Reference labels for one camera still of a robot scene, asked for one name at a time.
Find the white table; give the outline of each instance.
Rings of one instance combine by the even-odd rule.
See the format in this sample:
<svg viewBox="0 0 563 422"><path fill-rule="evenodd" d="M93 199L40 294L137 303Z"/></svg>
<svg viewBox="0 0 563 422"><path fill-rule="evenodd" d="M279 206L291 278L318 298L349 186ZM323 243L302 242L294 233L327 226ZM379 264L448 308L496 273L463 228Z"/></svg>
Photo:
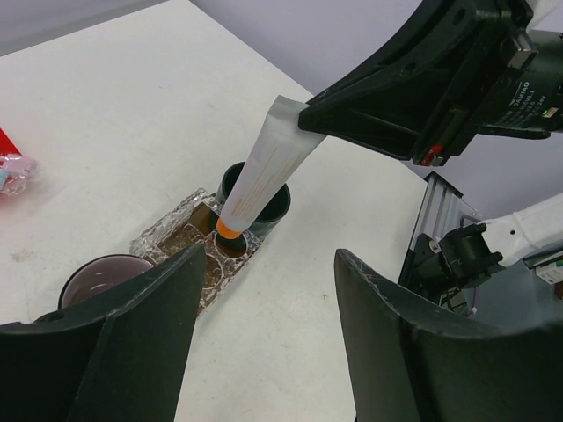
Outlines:
<svg viewBox="0 0 563 422"><path fill-rule="evenodd" d="M0 127L44 169L0 201L0 323L54 310L77 267L212 191L278 94L310 97L187 0L2 57L0 81ZM177 420L353 420L333 255L396 280L425 184L329 138L289 187L251 271L197 323Z"/></svg>

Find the toothpaste tube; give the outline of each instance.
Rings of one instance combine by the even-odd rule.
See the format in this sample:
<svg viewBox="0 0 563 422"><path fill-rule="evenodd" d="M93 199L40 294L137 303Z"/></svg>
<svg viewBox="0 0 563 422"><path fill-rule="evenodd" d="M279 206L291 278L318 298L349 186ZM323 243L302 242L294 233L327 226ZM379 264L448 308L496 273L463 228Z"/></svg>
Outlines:
<svg viewBox="0 0 563 422"><path fill-rule="evenodd" d="M267 113L258 139L217 222L219 235L234 239L248 229L303 160L326 135L301 130L305 103L279 96Z"/></svg>

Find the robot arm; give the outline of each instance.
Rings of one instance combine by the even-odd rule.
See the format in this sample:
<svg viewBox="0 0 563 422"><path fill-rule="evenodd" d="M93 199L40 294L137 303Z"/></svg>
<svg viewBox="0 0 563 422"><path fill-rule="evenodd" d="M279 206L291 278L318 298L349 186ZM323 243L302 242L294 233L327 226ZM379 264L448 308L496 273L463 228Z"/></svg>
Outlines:
<svg viewBox="0 0 563 422"><path fill-rule="evenodd" d="M563 193L523 211L483 222L489 250L500 252L507 267L550 244L563 240Z"/></svg>

